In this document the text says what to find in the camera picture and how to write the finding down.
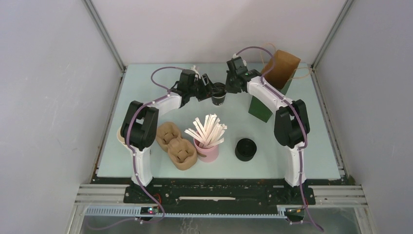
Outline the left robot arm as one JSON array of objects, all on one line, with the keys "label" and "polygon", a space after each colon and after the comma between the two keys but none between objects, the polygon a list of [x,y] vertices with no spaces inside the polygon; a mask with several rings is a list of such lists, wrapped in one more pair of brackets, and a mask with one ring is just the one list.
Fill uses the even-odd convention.
[{"label": "left robot arm", "polygon": [[166,89],[165,95],[147,103],[132,101],[119,130],[120,139],[132,156],[131,179],[140,185],[135,191],[135,197],[142,203],[148,203],[154,197],[154,190],[148,184],[153,179],[150,169],[150,148],[155,141],[158,118],[183,107],[192,97],[202,101],[220,91],[207,74],[200,75],[195,67],[181,68],[180,71],[178,81]]}]

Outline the black cup lid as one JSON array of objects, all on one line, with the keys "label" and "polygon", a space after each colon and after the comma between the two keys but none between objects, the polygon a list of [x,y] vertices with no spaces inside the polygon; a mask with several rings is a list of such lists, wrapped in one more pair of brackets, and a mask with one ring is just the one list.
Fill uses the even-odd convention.
[{"label": "black cup lid", "polygon": [[226,94],[225,84],[216,82],[212,85],[212,95],[214,97],[221,97]]}]

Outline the black paper coffee cup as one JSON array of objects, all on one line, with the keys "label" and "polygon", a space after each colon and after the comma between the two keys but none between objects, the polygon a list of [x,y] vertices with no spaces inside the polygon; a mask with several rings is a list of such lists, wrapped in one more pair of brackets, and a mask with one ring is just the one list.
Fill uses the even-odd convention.
[{"label": "black paper coffee cup", "polygon": [[212,95],[212,103],[216,106],[220,106],[224,103],[226,97],[226,92],[215,93]]}]

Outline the green paper bag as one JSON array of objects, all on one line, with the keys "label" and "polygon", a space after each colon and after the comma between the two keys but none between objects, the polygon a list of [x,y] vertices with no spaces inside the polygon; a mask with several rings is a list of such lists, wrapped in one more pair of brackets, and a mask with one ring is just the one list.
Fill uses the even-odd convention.
[{"label": "green paper bag", "polygon": [[[277,50],[261,72],[268,71],[269,73],[264,76],[266,81],[285,95],[290,84],[289,80],[294,76],[300,62],[301,59],[297,56]],[[248,112],[263,122],[268,122],[273,115],[271,110],[256,97],[252,97]]]}]

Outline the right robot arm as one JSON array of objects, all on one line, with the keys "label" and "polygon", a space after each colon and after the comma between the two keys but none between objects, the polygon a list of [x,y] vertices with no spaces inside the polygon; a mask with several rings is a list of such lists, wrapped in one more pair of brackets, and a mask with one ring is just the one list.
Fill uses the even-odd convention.
[{"label": "right robot arm", "polygon": [[290,185],[283,191],[286,202],[295,204],[303,197],[299,187],[304,181],[303,150],[308,145],[310,131],[305,102],[293,101],[272,87],[257,70],[249,70],[246,62],[234,55],[228,66],[225,90],[228,93],[246,92],[260,100],[275,115],[274,135],[277,142],[290,153],[284,176]]}]

